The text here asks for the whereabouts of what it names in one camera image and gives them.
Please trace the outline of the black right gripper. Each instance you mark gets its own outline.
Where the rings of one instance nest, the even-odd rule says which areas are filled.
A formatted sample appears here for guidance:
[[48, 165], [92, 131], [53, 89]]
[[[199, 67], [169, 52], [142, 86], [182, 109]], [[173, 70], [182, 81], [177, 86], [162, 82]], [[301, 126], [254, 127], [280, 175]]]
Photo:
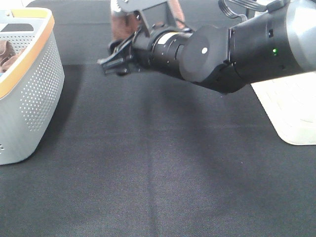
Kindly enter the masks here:
[[108, 54], [120, 53], [126, 57], [109, 56], [98, 59], [105, 75], [127, 75], [156, 71], [171, 77], [179, 77], [180, 56], [194, 31], [174, 27], [159, 27], [147, 37], [138, 29], [126, 39], [113, 40], [108, 44]]

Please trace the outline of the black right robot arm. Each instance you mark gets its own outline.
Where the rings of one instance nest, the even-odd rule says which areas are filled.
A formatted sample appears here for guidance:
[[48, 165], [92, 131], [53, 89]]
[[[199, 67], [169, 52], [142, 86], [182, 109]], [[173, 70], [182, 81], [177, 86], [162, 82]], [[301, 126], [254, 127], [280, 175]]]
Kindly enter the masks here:
[[237, 14], [220, 0], [221, 11], [241, 22], [195, 30], [178, 27], [180, 20], [167, 0], [120, 0], [119, 9], [134, 14], [140, 25], [128, 38], [112, 42], [109, 56], [98, 64], [106, 74], [157, 71], [223, 94], [316, 69], [315, 1], [236, 4], [261, 15]]

